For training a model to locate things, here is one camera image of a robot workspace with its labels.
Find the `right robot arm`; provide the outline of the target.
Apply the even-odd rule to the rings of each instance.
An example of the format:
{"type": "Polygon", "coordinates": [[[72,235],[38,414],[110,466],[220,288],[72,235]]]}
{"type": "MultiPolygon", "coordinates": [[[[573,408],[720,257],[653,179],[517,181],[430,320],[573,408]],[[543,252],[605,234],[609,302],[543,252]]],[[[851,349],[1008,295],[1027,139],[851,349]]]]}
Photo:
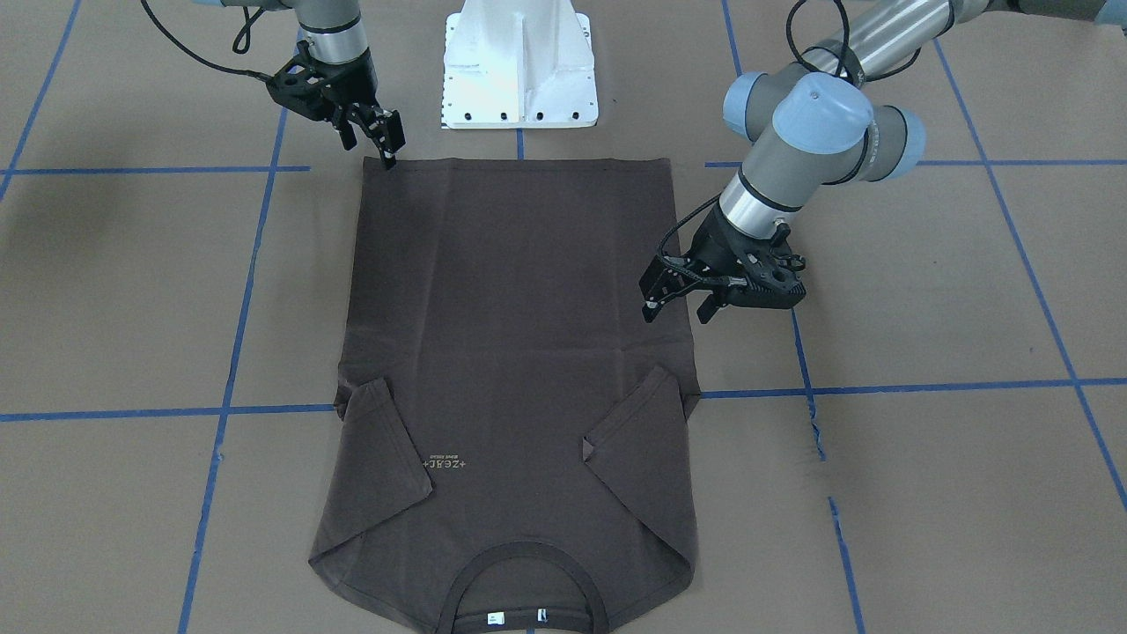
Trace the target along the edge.
{"type": "Polygon", "coordinates": [[[222,1],[240,7],[246,18],[258,12],[292,11],[299,37],[294,56],[274,73],[224,66],[229,75],[254,77],[266,84],[270,100],[307,120],[326,122],[345,150],[356,148],[357,134],[378,148],[390,170],[405,145],[399,111],[378,101],[378,72],[357,1],[222,1]]]}

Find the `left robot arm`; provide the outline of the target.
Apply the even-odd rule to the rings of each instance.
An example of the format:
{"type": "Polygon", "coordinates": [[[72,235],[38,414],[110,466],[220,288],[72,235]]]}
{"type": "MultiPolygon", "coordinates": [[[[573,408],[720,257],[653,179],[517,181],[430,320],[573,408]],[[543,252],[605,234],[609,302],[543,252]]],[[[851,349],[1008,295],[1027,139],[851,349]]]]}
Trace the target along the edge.
{"type": "Polygon", "coordinates": [[[749,141],[727,186],[696,209],[685,255],[659,245],[640,277],[644,320],[673,300],[706,293],[696,318],[725,306],[792,309],[806,296],[807,265],[789,245],[795,217],[820,186],[889,180],[923,157],[926,132],[897,106],[876,106],[863,87],[897,75],[925,44],[985,12],[1005,11],[1124,26],[1122,1],[878,1],[811,47],[792,47],[774,73],[737,77],[725,124],[749,141]]]}

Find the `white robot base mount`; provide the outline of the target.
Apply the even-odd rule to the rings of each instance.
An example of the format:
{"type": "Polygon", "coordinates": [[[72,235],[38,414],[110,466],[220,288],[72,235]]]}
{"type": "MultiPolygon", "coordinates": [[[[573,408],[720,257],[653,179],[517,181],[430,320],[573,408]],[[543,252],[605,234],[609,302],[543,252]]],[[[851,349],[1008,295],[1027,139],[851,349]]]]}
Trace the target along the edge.
{"type": "Polygon", "coordinates": [[[444,130],[597,124],[592,25],[571,1],[467,1],[444,35],[444,130]]]}

